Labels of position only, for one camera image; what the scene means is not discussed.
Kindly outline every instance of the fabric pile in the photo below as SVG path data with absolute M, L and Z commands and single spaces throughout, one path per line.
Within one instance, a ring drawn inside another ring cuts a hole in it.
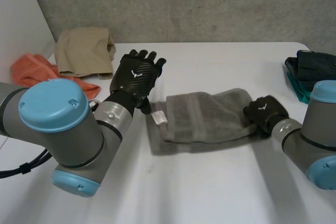
M 336 80 L 336 56 L 300 50 L 297 57 L 285 61 L 288 79 L 299 101 L 309 103 L 314 85 L 322 80 Z
M 112 78 L 114 54 L 115 45 L 107 28 L 64 30 L 56 43 L 57 65 L 51 65 L 41 55 L 24 54 L 11 67 L 12 79 L 15 84 L 29 88 L 49 79 L 65 78 L 79 84 L 88 99 L 93 99 L 100 87 L 79 77 L 98 74 L 102 79 Z

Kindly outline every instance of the glove logo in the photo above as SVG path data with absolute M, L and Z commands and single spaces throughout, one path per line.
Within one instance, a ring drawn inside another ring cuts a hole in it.
M 138 76 L 142 76 L 142 74 L 136 74 L 136 73 L 134 73 L 133 70 L 131 70 L 131 72 L 132 72 L 132 75 L 134 76 L 134 78 L 136 78 Z
M 266 107 L 267 107 L 267 103 L 265 104 L 264 107 L 261 107 L 261 108 L 258 108 L 259 110 L 266 110 Z

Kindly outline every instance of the teal cloth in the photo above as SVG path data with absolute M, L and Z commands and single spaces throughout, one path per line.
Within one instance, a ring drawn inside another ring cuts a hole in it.
M 309 104 L 309 100 L 310 100 L 310 93 L 309 91 L 307 91 L 301 84 L 300 81 L 298 81 L 297 79 L 295 79 L 293 77 L 293 75 L 288 72 L 287 73 L 288 79 L 290 81 L 290 84 L 292 84 L 292 87 L 295 91 L 296 96 L 298 97 L 300 102 L 304 102 L 306 104 Z

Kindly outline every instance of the light blue joint cap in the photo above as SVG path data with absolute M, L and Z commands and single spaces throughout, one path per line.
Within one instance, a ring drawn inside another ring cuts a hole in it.
M 336 155 L 315 161 L 307 170 L 307 178 L 321 189 L 336 189 Z
M 76 174 L 55 170 L 51 177 L 51 182 L 58 188 L 68 193 L 79 195 L 81 197 L 92 197 L 96 194 L 100 183 L 78 176 Z
M 89 111 L 88 98 L 73 81 L 53 79 L 28 89 L 19 101 L 19 115 L 31 129 L 45 133 L 66 131 Z
M 336 103 L 336 81 L 319 81 L 314 85 L 310 98 L 326 103 Z

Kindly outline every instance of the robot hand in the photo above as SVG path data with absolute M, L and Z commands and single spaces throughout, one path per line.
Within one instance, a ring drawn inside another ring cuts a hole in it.
M 289 117 L 286 109 L 270 95 L 250 102 L 244 114 L 269 135 L 278 122 Z
M 147 54 L 146 50 L 138 53 L 133 49 L 128 55 L 124 55 L 110 84 L 111 93 L 115 91 L 128 93 L 134 98 L 135 106 L 144 114 L 151 113 L 147 95 L 155 86 L 155 81 L 161 75 L 162 67 L 166 63 L 165 59 L 160 58 L 154 64 L 156 52 L 151 52 L 146 58 Z

